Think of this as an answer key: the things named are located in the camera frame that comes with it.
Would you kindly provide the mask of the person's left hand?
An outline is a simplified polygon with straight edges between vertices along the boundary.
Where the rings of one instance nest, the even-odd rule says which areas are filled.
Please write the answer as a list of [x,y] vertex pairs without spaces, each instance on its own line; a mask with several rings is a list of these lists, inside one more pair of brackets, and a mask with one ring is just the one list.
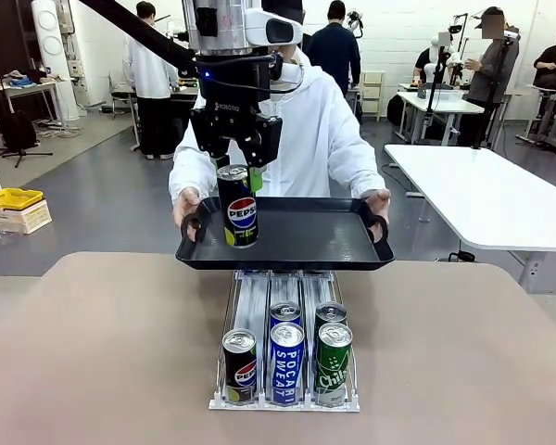
[[384,188],[372,190],[364,198],[372,213],[376,216],[382,217],[386,223],[389,223],[389,206],[390,206],[391,192]]

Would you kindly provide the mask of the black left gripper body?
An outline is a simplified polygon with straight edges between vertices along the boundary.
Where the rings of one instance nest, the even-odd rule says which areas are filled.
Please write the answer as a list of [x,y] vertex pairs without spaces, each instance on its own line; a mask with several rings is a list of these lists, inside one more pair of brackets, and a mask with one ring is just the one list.
[[198,56],[199,91],[205,104],[196,108],[197,125],[213,138],[252,138],[259,102],[270,96],[273,68],[274,56],[266,50]]

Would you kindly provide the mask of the person's right hand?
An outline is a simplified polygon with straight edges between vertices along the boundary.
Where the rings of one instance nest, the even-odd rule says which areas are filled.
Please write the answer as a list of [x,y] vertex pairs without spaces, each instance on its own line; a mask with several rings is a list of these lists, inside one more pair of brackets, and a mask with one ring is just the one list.
[[195,188],[186,187],[180,192],[173,204],[172,209],[173,219],[178,228],[182,227],[183,219],[186,216],[193,214],[196,211],[199,202],[200,196]]

